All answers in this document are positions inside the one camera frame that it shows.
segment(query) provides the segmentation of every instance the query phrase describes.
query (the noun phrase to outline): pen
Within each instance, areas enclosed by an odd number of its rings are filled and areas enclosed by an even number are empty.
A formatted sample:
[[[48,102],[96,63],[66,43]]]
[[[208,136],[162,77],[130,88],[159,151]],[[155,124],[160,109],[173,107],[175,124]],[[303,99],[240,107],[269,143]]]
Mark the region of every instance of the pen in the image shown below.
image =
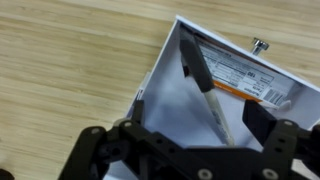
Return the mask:
[[[180,51],[184,61],[183,63],[186,63],[200,88],[200,91],[204,94],[225,143],[230,146],[234,145],[234,139],[216,96],[214,90],[215,86],[212,82],[210,71],[205,63],[198,42],[192,32],[183,25],[180,26]]]

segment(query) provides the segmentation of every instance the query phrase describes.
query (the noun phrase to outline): hole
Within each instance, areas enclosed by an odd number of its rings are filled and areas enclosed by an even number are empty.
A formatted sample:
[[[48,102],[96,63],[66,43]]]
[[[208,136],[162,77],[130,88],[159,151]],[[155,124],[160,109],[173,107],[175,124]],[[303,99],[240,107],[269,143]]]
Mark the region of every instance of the hole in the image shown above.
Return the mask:
[[[282,152],[282,149],[281,148],[275,148],[274,149],[276,152],[278,152],[278,153],[281,153]]]
[[[174,152],[176,152],[176,151],[173,148],[169,149],[169,153],[174,153]]]
[[[121,151],[120,151],[119,148],[114,148],[114,149],[112,150],[112,153],[111,153],[111,154],[112,154],[113,156],[117,156],[117,155],[120,154],[120,152],[121,152]]]
[[[162,141],[161,139],[157,139],[157,143],[158,143],[158,144],[162,144],[163,141]]]
[[[278,139],[278,141],[281,142],[281,143],[285,143],[286,142],[286,140],[284,140],[284,139]]]

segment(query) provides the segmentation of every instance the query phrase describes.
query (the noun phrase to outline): screw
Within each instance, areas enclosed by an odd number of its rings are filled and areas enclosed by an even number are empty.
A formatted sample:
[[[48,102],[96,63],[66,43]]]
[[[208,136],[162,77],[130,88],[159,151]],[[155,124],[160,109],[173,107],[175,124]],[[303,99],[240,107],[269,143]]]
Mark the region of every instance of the screw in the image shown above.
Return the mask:
[[[99,128],[94,128],[91,130],[91,134],[97,134],[98,132],[100,132]]]
[[[263,169],[262,170],[262,174],[267,180],[277,180],[277,179],[279,179],[278,173],[275,172],[272,169],[267,169],[267,168]]]
[[[208,169],[200,169],[198,171],[198,177],[201,180],[211,180],[212,179],[212,173]]]
[[[124,127],[130,127],[131,125],[132,125],[131,122],[126,122],[126,123],[124,123]]]
[[[290,122],[290,121],[285,121],[284,124],[288,125],[288,126],[292,126],[292,122]]]
[[[258,55],[260,53],[261,50],[267,50],[269,48],[269,44],[258,39],[258,38],[254,38],[253,39],[253,49],[251,50],[251,53],[254,55]]]

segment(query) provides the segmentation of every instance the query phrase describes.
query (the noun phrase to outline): wood grain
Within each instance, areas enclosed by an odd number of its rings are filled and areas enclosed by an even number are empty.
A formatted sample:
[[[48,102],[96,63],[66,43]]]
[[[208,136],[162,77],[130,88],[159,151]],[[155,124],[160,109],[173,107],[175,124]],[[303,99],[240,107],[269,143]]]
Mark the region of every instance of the wood grain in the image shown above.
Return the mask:
[[[320,86],[320,1],[0,0],[0,167],[56,179],[80,131],[123,117],[180,14]]]

